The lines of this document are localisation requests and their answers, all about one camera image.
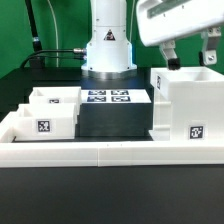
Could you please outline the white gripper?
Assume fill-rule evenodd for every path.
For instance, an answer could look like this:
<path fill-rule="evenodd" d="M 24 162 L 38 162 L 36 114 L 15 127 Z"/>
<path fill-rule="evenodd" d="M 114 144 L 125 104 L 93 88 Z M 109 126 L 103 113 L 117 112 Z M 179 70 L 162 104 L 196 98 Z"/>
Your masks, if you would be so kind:
<path fill-rule="evenodd" d="M 202 66 L 217 63 L 221 28 L 216 26 L 224 23 L 224 0 L 139 0 L 136 16 L 141 41 L 145 46 L 160 44 L 169 70 L 180 69 L 174 40 L 206 28 L 201 33 L 199 62 Z"/>

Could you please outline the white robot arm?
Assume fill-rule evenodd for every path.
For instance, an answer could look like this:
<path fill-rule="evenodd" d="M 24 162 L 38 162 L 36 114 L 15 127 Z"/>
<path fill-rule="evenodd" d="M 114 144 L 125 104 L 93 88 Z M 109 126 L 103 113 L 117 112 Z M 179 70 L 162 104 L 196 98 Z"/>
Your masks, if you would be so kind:
<path fill-rule="evenodd" d="M 86 46 L 85 74 L 118 79 L 136 69 L 126 37 L 126 0 L 90 0 L 92 38 Z M 136 17 L 144 46 L 157 46 L 167 68 L 178 70 L 175 41 L 196 33 L 203 39 L 200 63 L 217 62 L 216 48 L 224 25 L 224 0 L 138 0 Z"/>

